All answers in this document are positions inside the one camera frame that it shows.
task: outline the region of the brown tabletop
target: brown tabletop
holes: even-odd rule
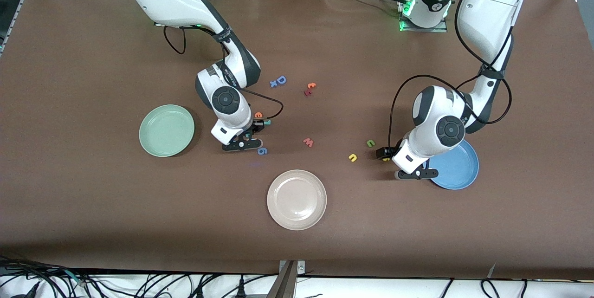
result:
[[[251,89],[285,104],[259,136],[265,156],[222,152],[210,135],[216,118],[194,78],[220,48],[204,33],[188,30],[178,55],[134,0],[25,1],[0,58],[2,253],[93,268],[274,272],[280,259],[305,259],[323,275],[484,277],[495,263],[494,277],[594,275],[594,53],[574,0],[524,2],[507,70],[513,107],[467,136],[481,167],[457,192],[396,181],[396,166],[374,159],[403,80],[477,73],[453,11],[448,33],[427,34],[399,32],[388,0],[212,2],[261,64]],[[170,36],[180,46],[180,32]],[[279,76],[287,84],[271,88]],[[429,84],[399,97],[395,139]],[[246,98],[254,112],[277,109]],[[197,125],[173,158],[138,141],[163,104]],[[302,232],[266,207],[270,182],[297,168],[328,194]]]

